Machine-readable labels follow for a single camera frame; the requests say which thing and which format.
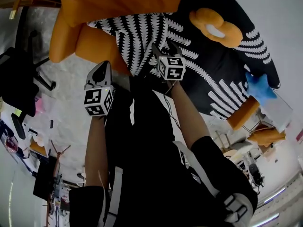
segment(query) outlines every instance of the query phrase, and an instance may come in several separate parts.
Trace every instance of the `office chair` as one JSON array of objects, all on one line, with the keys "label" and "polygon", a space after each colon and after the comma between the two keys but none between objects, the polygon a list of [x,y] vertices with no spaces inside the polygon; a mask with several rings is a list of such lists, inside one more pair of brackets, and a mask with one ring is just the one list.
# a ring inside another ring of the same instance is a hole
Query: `office chair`
[{"label": "office chair", "polygon": [[20,116],[12,113],[11,117],[18,136],[23,140],[26,135],[22,122],[26,115],[34,117],[36,113],[35,97],[39,87],[34,83],[34,78],[50,91],[56,87],[56,82],[49,85],[37,71],[49,58],[37,64],[33,62],[33,38],[36,36],[37,31],[31,32],[27,52],[10,47],[0,55],[0,96],[4,102],[21,110]]}]

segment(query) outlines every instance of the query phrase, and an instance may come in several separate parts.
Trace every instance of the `black sleeve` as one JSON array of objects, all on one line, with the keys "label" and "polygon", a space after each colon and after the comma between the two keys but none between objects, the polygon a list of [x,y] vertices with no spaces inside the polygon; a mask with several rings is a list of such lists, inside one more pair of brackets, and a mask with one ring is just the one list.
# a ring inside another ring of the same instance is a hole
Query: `black sleeve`
[{"label": "black sleeve", "polygon": [[97,227],[102,212],[103,187],[88,186],[70,190],[70,226]]},{"label": "black sleeve", "polygon": [[205,170],[212,185],[219,191],[241,193],[245,195],[256,210],[258,195],[249,181],[237,166],[225,158],[211,137],[205,136],[197,140],[191,151]]}]

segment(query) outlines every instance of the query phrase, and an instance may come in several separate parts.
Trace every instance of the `blue star pillow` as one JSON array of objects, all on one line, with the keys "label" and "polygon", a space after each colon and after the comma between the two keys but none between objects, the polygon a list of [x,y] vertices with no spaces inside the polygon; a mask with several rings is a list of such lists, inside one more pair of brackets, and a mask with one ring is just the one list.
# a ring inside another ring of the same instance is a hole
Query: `blue star pillow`
[{"label": "blue star pillow", "polygon": [[247,94],[253,96],[262,106],[268,99],[277,98],[274,91],[268,85],[266,74],[257,78],[246,72],[245,76],[248,83]]}]

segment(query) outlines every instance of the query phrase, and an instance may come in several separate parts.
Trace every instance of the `fluorescent light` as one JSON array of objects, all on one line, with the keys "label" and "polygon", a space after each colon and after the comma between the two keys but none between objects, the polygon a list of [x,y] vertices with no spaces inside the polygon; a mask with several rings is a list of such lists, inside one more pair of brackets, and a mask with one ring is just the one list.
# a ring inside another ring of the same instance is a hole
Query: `fluorescent light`
[{"label": "fluorescent light", "polygon": [[10,214],[10,204],[11,204],[11,195],[13,192],[13,182],[11,182],[10,191],[9,191],[9,227],[12,227],[11,224],[11,214]]},{"label": "fluorescent light", "polygon": [[265,219],[264,221],[262,221],[262,222],[260,222],[260,223],[258,223],[258,224],[256,224],[256,225],[253,225],[253,226],[251,226],[251,227],[259,227],[259,226],[262,226],[262,225],[264,225],[264,224],[267,224],[268,222],[270,222],[270,221],[276,219],[277,217],[279,217],[279,215],[280,215],[280,213],[277,213],[277,214],[275,214],[275,215],[273,215],[273,216],[271,216],[271,217]]},{"label": "fluorescent light", "polygon": [[277,193],[275,193],[274,195],[272,195],[271,197],[269,197],[268,199],[266,199],[264,201],[264,203],[267,203],[268,201],[272,200],[274,197],[276,197],[278,194],[280,194],[281,192],[283,192],[285,189],[286,189],[286,187],[282,188],[280,191],[278,191]]}]

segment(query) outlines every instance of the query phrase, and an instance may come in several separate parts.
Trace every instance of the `white box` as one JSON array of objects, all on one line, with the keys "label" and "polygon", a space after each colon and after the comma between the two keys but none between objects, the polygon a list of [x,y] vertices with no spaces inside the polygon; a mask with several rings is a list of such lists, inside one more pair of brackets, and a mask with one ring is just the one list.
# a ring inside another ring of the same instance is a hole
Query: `white box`
[{"label": "white box", "polygon": [[183,57],[161,56],[157,70],[165,80],[181,81],[186,71],[185,59]]},{"label": "white box", "polygon": [[86,90],[84,106],[89,116],[107,115],[114,100],[112,87]]}]

